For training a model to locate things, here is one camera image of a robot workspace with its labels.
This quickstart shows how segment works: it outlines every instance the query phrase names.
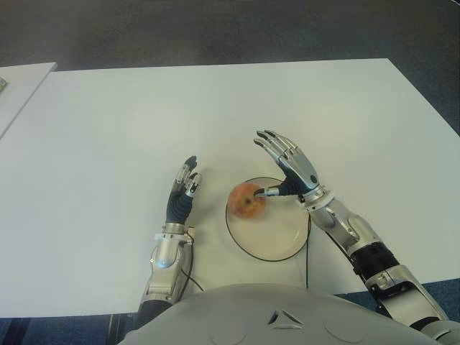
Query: plate rim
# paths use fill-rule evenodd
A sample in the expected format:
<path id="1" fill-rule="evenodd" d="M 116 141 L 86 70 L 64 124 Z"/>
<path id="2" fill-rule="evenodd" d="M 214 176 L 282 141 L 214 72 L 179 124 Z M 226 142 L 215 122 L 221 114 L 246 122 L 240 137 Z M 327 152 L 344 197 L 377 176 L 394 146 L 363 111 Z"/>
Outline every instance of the plate rim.
<path id="1" fill-rule="evenodd" d="M 248 183 L 248 182 L 251 182 L 253 180 L 256 180 L 257 178 L 269 178 L 269 179 L 272 179 L 272 180 L 276 180 L 278 182 L 282 182 L 279 178 L 271 178 L 270 176 L 258 176 L 256 178 L 250 178 L 242 183 Z M 274 259 L 274 260 L 269 260 L 269 259 L 262 259 L 261 257 L 257 257 L 256 255 L 254 254 L 251 254 L 249 253 L 245 248 L 243 248 L 239 243 L 238 241 L 233 237 L 233 235 L 231 234 L 231 231 L 230 231 L 230 227 L 229 227 L 229 221 L 227 220 L 227 211 L 229 209 L 229 203 L 227 202 L 226 205 L 225 205 L 225 224 L 226 224 L 226 227 L 227 227 L 227 231 L 229 232 L 230 234 L 230 237 L 231 239 L 233 239 L 233 242 L 236 243 L 236 245 L 241 249 L 243 250 L 243 252 L 245 252 L 246 254 L 250 255 L 251 257 L 255 258 L 255 259 L 258 259 L 258 260 L 261 260 L 261 261 L 265 261 L 265 262 L 280 262 L 280 261 L 285 261 L 287 259 L 290 259 L 291 257 L 294 257 L 295 255 L 299 254 L 300 251 L 303 249 L 303 247 L 308 243 L 308 240 L 310 239 L 310 234 L 308 233 L 308 220 L 310 219 L 310 214 L 307 213 L 307 220 L 306 220 L 306 223 L 305 223 L 305 230 L 307 231 L 307 238 L 305 239 L 305 242 L 302 244 L 302 246 L 299 248 L 298 251 L 296 251 L 294 254 L 290 255 L 289 257 L 285 257 L 284 259 Z"/>

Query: white plate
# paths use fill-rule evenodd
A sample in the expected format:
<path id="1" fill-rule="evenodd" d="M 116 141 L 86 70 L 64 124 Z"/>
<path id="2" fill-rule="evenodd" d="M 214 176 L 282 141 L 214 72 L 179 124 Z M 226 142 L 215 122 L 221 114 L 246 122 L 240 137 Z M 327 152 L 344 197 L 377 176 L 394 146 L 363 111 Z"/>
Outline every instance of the white plate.
<path id="1" fill-rule="evenodd" d="M 274 178 L 253 178 L 247 182 L 261 188 L 278 185 Z M 281 261 L 296 255 L 308 240 L 308 214 L 295 196 L 267 198 L 264 214 L 242 219 L 226 209 L 226 223 L 233 240 L 247 254 L 264 261 Z"/>

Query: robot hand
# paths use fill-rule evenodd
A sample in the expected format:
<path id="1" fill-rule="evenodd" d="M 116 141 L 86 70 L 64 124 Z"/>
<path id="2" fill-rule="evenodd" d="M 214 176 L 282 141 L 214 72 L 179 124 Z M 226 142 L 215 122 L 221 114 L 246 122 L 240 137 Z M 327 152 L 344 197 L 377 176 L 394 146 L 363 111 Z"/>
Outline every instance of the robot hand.
<path id="1" fill-rule="evenodd" d="M 193 197 L 201 183 L 201 174 L 196 172 L 191 174 L 195 167 L 196 156 L 192 156 L 179 169 L 167 202 L 167 224 L 185 224 L 188 215 L 192 211 Z"/>
<path id="2" fill-rule="evenodd" d="M 257 131 L 257 135 L 262 139 L 254 143 L 267 151 L 286 178 L 280 185 L 256 190 L 256 196 L 301 195 L 319 186 L 315 168 L 294 142 L 274 131 Z"/>

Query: fingertip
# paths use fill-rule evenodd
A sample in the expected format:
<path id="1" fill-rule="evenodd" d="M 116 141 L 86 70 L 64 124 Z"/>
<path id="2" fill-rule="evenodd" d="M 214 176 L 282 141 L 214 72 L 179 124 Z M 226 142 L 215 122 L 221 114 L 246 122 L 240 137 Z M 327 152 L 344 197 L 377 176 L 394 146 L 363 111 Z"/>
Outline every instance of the fingertip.
<path id="1" fill-rule="evenodd" d="M 254 196 L 265 196 L 265 188 L 260 188 L 254 192 Z"/>

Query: blue floor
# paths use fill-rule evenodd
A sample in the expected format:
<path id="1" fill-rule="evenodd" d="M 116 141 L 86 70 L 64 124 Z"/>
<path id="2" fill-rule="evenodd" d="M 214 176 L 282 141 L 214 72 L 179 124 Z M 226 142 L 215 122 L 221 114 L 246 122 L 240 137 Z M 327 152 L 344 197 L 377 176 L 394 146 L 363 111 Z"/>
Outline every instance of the blue floor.
<path id="1" fill-rule="evenodd" d="M 449 318 L 460 322 L 460 279 L 424 284 Z M 340 295 L 356 304 L 374 310 L 375 302 L 369 293 Z M 125 334 L 132 327 L 131 314 L 122 315 Z M 106 345 L 110 316 L 71 316 L 30 319 L 22 345 Z M 0 341 L 3 342 L 11 319 L 0 318 Z"/>

